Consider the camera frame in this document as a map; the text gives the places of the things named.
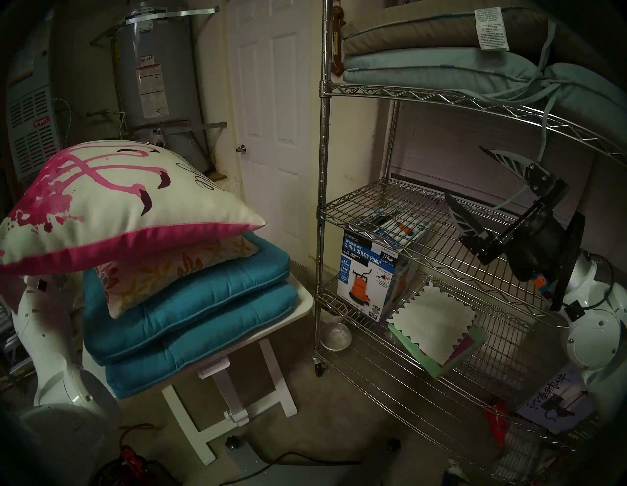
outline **metal bowl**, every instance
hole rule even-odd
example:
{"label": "metal bowl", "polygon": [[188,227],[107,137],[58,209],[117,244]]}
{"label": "metal bowl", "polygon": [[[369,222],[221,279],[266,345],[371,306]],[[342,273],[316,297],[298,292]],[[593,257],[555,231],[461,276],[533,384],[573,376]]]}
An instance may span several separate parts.
{"label": "metal bowl", "polygon": [[329,351],[341,351],[350,346],[352,334],[341,319],[324,324],[319,332],[320,344]]}

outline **flamingo pillow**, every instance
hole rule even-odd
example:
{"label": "flamingo pillow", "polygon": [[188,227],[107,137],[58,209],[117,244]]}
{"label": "flamingo pillow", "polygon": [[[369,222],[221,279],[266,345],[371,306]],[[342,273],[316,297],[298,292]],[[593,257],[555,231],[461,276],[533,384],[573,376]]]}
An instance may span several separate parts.
{"label": "flamingo pillow", "polygon": [[177,154],[100,140],[52,157],[0,227],[0,273],[86,270],[265,225]]}

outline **white door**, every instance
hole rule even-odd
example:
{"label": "white door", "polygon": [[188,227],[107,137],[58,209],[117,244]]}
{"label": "white door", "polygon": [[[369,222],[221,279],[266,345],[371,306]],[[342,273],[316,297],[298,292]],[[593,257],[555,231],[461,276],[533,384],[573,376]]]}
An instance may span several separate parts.
{"label": "white door", "polygon": [[305,264],[309,244],[309,2],[231,0],[227,25],[244,199],[256,231]]}

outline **caster wheel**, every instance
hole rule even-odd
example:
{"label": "caster wheel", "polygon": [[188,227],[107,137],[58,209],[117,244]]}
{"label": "caster wheel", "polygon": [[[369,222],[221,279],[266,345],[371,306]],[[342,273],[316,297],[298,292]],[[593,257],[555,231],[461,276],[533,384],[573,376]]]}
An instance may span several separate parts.
{"label": "caster wheel", "polygon": [[224,445],[226,445],[226,448],[229,450],[236,450],[240,448],[241,441],[237,436],[231,435],[226,438],[226,443]]}

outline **pink pillow trim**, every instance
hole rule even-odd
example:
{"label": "pink pillow trim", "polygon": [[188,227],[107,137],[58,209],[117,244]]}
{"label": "pink pillow trim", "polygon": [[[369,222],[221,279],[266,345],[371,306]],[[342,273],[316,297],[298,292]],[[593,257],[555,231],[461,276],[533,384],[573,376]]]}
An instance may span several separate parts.
{"label": "pink pillow trim", "polygon": [[259,228],[261,225],[245,223],[186,223],[141,228],[89,245],[64,248],[45,255],[30,256],[8,265],[0,265],[0,273],[39,275],[42,265],[45,265],[48,273],[82,272],[108,261],[129,260],[172,246],[188,243],[191,245],[212,238],[229,238]]}

